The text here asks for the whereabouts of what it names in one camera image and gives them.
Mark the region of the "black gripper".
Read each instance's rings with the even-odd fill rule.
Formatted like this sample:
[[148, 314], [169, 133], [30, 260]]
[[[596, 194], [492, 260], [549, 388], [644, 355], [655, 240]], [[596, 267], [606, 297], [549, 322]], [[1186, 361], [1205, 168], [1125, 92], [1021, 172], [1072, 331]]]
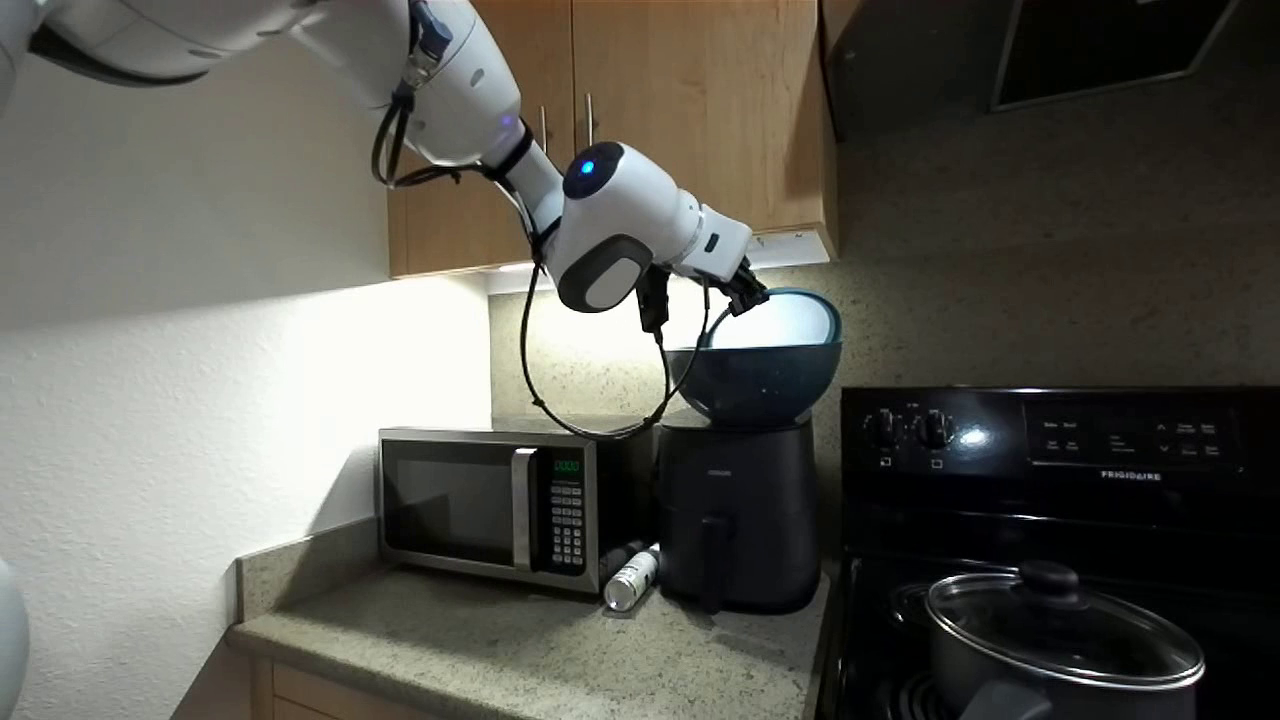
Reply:
[[736, 262], [736, 271], [720, 282], [720, 290], [726, 297], [731, 314], [742, 314], [768, 301], [768, 282], [753, 271], [747, 260]]

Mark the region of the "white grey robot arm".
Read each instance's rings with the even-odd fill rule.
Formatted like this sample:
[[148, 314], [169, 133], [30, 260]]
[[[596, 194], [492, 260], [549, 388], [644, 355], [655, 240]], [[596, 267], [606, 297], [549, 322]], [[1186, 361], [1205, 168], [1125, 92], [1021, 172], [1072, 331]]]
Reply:
[[520, 85], [471, 0], [0, 0], [0, 73], [27, 55], [118, 88], [177, 88], [263, 43], [300, 39], [381, 117], [384, 188], [486, 176], [520, 211], [533, 260], [576, 312], [655, 297], [666, 275], [720, 289], [731, 312], [768, 301], [754, 231], [620, 139], [557, 168], [520, 117]]

